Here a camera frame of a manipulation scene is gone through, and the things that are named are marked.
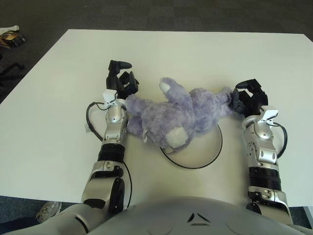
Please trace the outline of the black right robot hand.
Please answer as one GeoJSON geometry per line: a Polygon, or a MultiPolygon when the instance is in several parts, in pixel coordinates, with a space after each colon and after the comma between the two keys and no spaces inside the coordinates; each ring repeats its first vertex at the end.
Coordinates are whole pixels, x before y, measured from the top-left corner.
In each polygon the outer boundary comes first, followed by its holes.
{"type": "Polygon", "coordinates": [[[268,96],[256,79],[246,80],[235,86],[229,107],[232,111],[244,115],[244,127],[254,122],[277,126],[273,119],[277,117],[278,110],[268,105],[268,96]]]}

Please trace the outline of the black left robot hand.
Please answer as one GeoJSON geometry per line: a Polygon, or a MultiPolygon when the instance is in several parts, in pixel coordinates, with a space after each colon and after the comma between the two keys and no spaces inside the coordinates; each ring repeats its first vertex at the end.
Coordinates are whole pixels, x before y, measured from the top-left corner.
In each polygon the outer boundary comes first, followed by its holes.
{"type": "Polygon", "coordinates": [[[106,90],[103,98],[106,105],[115,105],[117,99],[125,100],[128,96],[138,92],[139,82],[135,79],[134,73],[123,72],[121,70],[132,68],[128,62],[111,60],[109,64],[109,74],[106,78],[106,90]]]}

